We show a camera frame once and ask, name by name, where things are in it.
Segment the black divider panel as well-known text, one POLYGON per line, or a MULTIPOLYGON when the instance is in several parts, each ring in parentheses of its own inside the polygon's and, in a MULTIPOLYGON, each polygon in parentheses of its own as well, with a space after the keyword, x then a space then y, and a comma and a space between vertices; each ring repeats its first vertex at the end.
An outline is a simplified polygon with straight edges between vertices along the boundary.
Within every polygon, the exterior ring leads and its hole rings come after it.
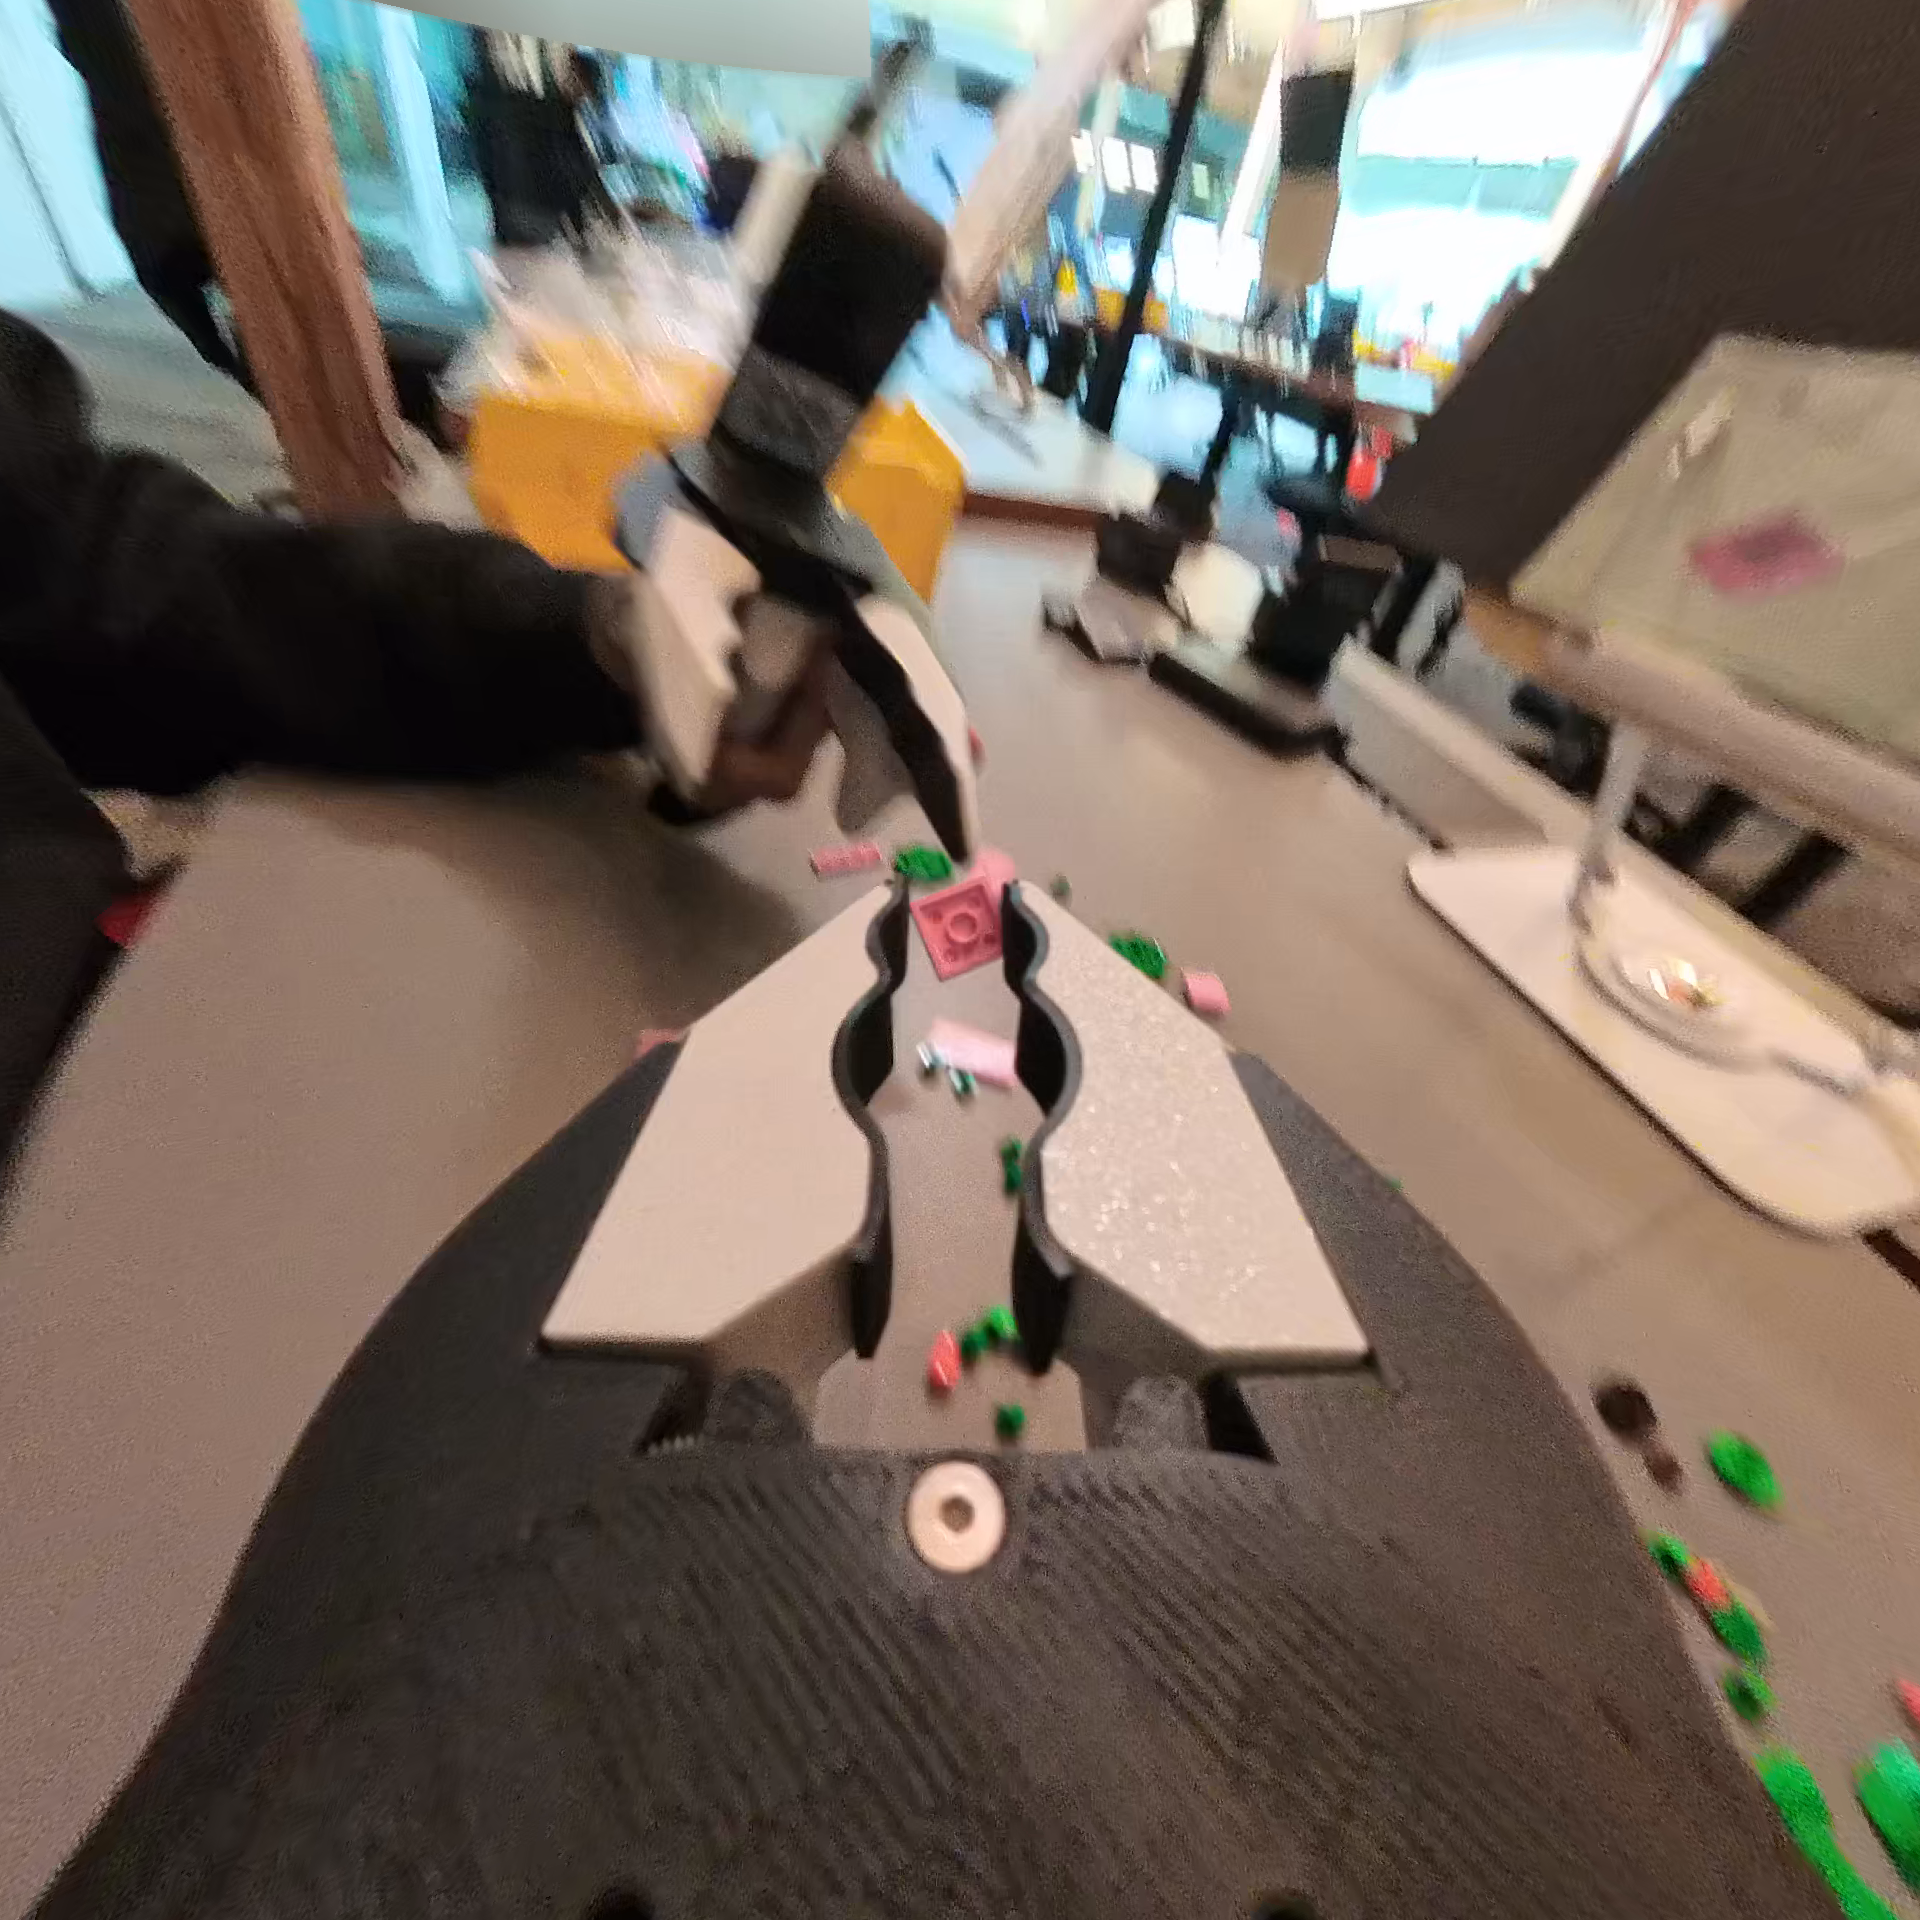
POLYGON ((1380 540, 1507 584, 1723 333, 1916 354, 1916 2, 1740 9, 1388 465, 1380 540))

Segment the person's left forearm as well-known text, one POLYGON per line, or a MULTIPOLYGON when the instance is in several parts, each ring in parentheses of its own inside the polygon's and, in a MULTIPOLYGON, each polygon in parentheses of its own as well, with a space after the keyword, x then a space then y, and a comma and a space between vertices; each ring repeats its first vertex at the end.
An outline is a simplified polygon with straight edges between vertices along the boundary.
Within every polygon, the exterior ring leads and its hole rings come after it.
POLYGON ((614 610, 498 534, 282 519, 109 448, 65 350, 4 312, 6 761, 181 798, 255 765, 444 781, 629 751, 614 610))

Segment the pink square single-stud plate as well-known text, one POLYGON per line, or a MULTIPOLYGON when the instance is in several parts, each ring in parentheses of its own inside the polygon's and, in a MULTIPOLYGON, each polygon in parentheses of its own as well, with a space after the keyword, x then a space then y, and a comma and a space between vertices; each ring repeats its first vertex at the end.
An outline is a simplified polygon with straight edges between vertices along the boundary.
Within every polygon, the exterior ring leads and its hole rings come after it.
POLYGON ((956 981, 1001 960, 1003 887, 1003 877, 987 874, 915 895, 910 918, 937 981, 956 981))

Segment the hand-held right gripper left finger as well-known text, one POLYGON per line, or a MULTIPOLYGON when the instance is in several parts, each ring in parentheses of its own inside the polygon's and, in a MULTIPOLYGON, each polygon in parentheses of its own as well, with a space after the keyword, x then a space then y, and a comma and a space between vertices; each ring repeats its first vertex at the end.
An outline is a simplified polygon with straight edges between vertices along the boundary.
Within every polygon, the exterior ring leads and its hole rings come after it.
POLYGON ((907 895, 873 887, 665 1048, 550 1303, 555 1353, 869 1359, 893 1303, 889 1150, 907 895))

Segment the white book stand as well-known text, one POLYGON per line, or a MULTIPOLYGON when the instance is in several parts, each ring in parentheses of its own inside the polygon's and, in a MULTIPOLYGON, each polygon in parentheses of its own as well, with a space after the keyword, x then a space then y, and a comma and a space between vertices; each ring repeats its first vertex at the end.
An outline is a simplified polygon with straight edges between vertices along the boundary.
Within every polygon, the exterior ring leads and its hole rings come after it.
POLYGON ((1407 862, 1412 894, 1583 1061, 1753 1212, 1814 1239, 1916 1222, 1916 1034, 1627 841, 1649 753, 1676 748, 1834 838, 1916 864, 1916 768, 1619 632, 1468 592, 1491 654, 1614 722, 1567 846, 1407 862), (1687 1016, 1637 989, 1683 957, 1723 994, 1687 1016))

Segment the black flat cards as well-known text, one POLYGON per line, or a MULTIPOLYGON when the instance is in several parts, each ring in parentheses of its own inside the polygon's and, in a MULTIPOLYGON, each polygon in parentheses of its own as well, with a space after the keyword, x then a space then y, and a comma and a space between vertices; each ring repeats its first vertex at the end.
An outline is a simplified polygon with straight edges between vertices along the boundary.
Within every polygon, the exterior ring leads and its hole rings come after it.
POLYGON ((1073 592, 1045 589, 1043 626, 1102 664, 1149 664, 1187 637, 1163 599, 1091 577, 1073 592))

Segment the instruction booklet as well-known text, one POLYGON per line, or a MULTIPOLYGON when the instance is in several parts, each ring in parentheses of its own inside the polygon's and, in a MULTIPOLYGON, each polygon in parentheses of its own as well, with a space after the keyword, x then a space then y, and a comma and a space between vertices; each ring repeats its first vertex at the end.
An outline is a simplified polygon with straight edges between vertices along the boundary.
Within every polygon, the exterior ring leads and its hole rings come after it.
POLYGON ((1916 761, 1916 354, 1716 338, 1509 593, 1916 761))

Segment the black upright device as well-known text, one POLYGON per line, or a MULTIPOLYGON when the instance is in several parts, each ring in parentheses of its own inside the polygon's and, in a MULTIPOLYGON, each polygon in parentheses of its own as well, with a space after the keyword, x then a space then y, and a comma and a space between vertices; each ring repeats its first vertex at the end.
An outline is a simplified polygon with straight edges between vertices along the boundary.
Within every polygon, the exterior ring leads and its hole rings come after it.
POLYGON ((1249 658, 1268 676, 1319 688, 1335 655, 1372 629, 1402 553, 1388 541, 1316 534, 1295 553, 1283 584, 1263 588, 1249 632, 1249 658))

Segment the person's black jacket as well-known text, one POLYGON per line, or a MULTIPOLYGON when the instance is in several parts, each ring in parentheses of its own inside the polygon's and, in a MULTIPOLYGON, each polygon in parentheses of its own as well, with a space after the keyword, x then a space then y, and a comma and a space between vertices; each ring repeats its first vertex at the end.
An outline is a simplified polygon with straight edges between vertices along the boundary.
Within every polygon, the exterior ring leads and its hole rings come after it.
POLYGON ((100 918, 129 853, 11 690, 2 692, 2 1167, 109 967, 100 918))

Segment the person's left hand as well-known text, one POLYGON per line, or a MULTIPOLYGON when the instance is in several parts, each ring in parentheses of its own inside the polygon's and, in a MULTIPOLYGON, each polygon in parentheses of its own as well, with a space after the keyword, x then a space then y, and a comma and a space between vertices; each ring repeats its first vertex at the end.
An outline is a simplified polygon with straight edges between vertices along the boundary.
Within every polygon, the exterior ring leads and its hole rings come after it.
POLYGON ((802 669, 756 733, 718 737, 693 807, 719 817, 754 804, 790 802, 833 732, 830 692, 833 660, 822 655, 802 669))

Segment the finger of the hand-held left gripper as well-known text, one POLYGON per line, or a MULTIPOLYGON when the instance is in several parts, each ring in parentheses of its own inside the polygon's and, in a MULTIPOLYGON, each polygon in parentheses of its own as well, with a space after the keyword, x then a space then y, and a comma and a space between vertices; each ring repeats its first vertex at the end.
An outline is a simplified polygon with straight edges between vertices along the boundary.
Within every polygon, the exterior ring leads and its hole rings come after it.
POLYGON ((646 737, 687 802, 714 775, 739 700, 739 604, 754 564, 701 516, 660 516, 631 575, 629 658, 646 737))
POLYGON ((945 853, 967 864, 978 848, 975 758, 962 694, 922 622, 877 592, 836 584, 822 614, 833 637, 828 719, 841 765, 833 816, 866 830, 913 800, 945 853))

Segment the pile of green slopes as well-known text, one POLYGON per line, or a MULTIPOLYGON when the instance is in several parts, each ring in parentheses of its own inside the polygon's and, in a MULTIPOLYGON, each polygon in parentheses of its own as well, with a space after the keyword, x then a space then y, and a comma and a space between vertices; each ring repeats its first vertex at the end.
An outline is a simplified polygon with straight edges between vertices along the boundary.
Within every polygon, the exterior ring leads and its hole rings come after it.
MULTIPOLYGON (((1770 1681, 1770 1636, 1763 1618, 1726 1582, 1713 1560, 1668 1532, 1642 1536, 1652 1566, 1687 1597, 1699 1621, 1727 1657, 1719 1690, 1750 1729, 1763 1727, 1779 1697, 1770 1681)), ((1892 1918, 1897 1910, 1866 1878, 1839 1841, 1829 1793, 1812 1767, 1788 1743, 1770 1743, 1753 1758, 1761 1785, 1794 1848, 1831 1892, 1839 1916, 1892 1918)), ((1883 1858, 1897 1878, 1918 1889, 1918 1752, 1911 1738, 1875 1746, 1854 1772, 1854 1797, 1883 1858)))

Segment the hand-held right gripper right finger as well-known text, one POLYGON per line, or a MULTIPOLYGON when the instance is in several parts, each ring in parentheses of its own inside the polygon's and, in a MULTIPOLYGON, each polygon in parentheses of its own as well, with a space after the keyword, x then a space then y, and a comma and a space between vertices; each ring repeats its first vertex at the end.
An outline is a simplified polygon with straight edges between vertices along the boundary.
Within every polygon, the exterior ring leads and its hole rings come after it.
POLYGON ((1245 1061, 1045 892, 1001 894, 1035 1104, 1012 1309, 1035 1372, 1351 1372, 1372 1344, 1258 1116, 1245 1061))

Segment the yellow plastic bin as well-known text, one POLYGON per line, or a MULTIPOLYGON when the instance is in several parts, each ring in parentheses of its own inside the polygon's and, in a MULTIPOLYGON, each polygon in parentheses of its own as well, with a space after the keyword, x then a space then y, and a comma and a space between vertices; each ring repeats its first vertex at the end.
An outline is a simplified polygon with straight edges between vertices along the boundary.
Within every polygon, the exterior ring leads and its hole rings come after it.
MULTIPOLYGON (((629 471, 699 439, 722 398, 718 360, 679 346, 629 351, 605 336, 550 336, 531 370, 468 407, 468 488, 494 532, 541 559, 614 574, 617 490, 629 471)), ((873 399, 828 477, 833 501, 876 532, 930 601, 967 498, 962 460, 913 399, 873 399)))

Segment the black pole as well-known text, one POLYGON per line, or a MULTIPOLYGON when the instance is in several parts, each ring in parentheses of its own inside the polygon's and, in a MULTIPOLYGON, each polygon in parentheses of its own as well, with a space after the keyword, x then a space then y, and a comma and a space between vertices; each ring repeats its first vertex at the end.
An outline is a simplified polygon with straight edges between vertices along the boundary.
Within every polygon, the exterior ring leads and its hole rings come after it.
POLYGON ((1142 217, 1140 242, 1135 252, 1135 274, 1121 308, 1121 319, 1102 328, 1099 350, 1092 362, 1092 378, 1087 385, 1087 401, 1084 407, 1084 423, 1109 439, 1121 404, 1121 391, 1129 370, 1134 346, 1146 325, 1146 305, 1155 295, 1155 274, 1162 257, 1166 229, 1173 204, 1183 183, 1183 169, 1193 145, 1193 128, 1202 108, 1209 81, 1209 70, 1215 49, 1215 34, 1228 2, 1196 2, 1193 34, 1187 49, 1181 84, 1167 118, 1167 133, 1158 156, 1158 185, 1147 204, 1142 217))

